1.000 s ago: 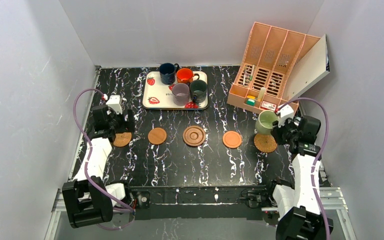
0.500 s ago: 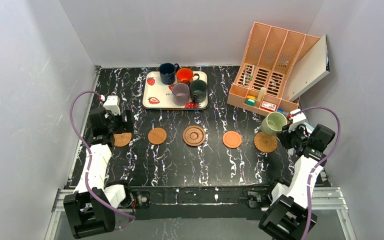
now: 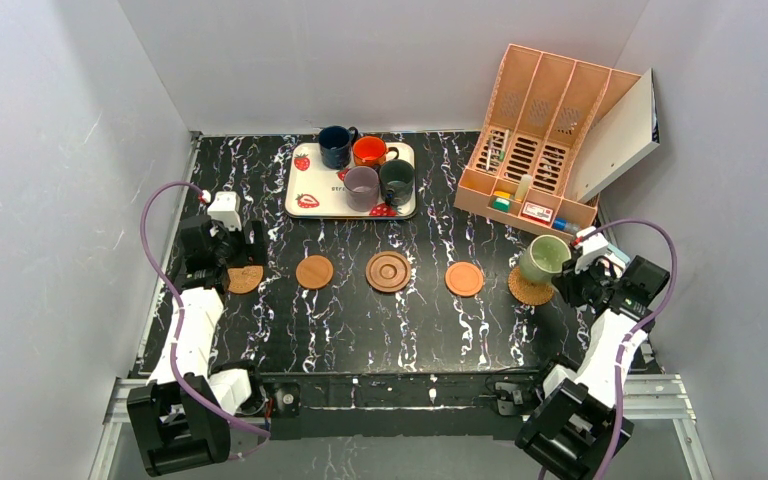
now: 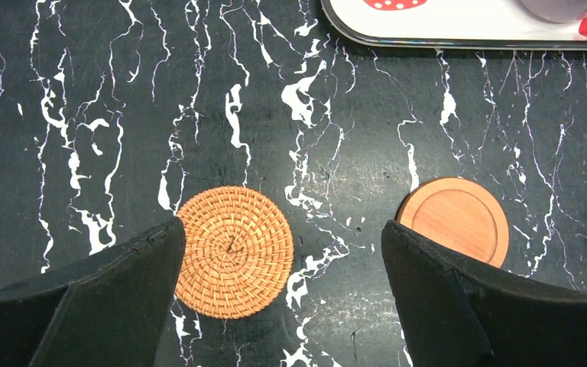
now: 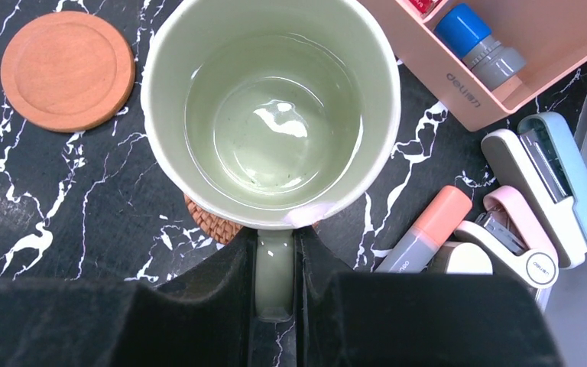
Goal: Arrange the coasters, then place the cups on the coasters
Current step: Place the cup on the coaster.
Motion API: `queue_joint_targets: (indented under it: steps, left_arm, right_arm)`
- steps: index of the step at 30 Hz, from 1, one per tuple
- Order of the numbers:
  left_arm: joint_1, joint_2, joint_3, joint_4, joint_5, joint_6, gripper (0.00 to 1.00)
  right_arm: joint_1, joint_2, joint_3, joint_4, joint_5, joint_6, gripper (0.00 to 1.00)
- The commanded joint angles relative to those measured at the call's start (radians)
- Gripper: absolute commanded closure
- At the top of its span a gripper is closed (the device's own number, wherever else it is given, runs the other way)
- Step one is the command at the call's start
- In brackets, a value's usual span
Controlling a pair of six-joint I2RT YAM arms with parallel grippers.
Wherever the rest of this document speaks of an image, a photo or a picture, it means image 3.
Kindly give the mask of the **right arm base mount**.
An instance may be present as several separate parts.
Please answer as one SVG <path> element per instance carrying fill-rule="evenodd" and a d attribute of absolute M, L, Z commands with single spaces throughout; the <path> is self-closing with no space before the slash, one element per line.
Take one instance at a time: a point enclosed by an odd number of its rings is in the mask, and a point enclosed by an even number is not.
<path fill-rule="evenodd" d="M 545 400 L 545 376 L 534 370 L 506 368 L 485 377 L 494 411 L 503 417 L 530 415 Z"/>

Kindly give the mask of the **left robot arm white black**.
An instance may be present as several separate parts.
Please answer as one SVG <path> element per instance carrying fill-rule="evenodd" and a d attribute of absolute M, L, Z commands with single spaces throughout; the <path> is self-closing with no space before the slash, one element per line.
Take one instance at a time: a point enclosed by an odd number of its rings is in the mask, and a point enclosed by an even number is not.
<path fill-rule="evenodd" d="M 230 272 L 262 267 L 262 222 L 237 228 L 208 215 L 179 226 L 182 265 L 170 278 L 171 331 L 147 383 L 126 408 L 148 475 L 157 477 L 226 461 L 231 417 L 253 395 L 254 370 L 242 363 L 212 371 L 210 350 L 230 291 Z"/>

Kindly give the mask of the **light green mug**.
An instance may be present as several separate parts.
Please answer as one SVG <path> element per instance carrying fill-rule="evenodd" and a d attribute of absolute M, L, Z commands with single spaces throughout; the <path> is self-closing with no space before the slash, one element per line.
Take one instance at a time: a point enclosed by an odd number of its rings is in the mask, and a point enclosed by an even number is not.
<path fill-rule="evenodd" d="M 562 239 L 553 235 L 541 235 L 520 255 L 519 271 L 531 284 L 549 284 L 555 276 L 561 274 L 563 264 L 571 257 L 570 248 Z"/>

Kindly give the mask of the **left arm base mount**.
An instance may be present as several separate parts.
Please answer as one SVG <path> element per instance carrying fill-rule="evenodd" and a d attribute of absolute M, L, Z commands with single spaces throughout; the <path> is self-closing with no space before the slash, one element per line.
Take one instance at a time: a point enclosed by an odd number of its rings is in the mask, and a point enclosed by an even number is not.
<path fill-rule="evenodd" d="M 300 415 L 301 386 L 297 382 L 275 381 L 260 384 L 252 396 L 235 412 L 235 417 L 252 427 L 268 431 L 270 438 L 252 435 L 231 427 L 229 460 L 243 460 L 261 450 L 266 444 L 283 440 L 288 432 L 283 425 Z"/>

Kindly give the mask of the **dark ringed wooden coaster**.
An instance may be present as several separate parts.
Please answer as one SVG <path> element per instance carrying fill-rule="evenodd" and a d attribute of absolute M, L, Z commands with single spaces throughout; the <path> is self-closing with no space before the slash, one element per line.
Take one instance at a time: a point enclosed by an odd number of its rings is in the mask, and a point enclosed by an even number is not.
<path fill-rule="evenodd" d="M 402 290 L 410 281 L 412 266 L 408 259 L 395 251 L 373 255 L 365 267 L 369 285 L 382 293 Z"/>

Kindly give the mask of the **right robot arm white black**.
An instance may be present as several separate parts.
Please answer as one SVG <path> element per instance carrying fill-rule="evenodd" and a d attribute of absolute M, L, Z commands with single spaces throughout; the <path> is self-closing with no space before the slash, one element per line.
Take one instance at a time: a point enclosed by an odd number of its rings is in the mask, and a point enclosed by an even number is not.
<path fill-rule="evenodd" d="M 660 266 L 634 257 L 625 268 L 596 258 L 577 271 L 565 262 L 553 286 L 569 305 L 596 320 L 579 366 L 549 364 L 539 389 L 544 398 L 527 418 L 515 444 L 559 479 L 596 479 L 606 457 L 630 439 L 634 425 L 617 401 L 634 355 L 654 326 L 649 308 L 670 283 Z"/>

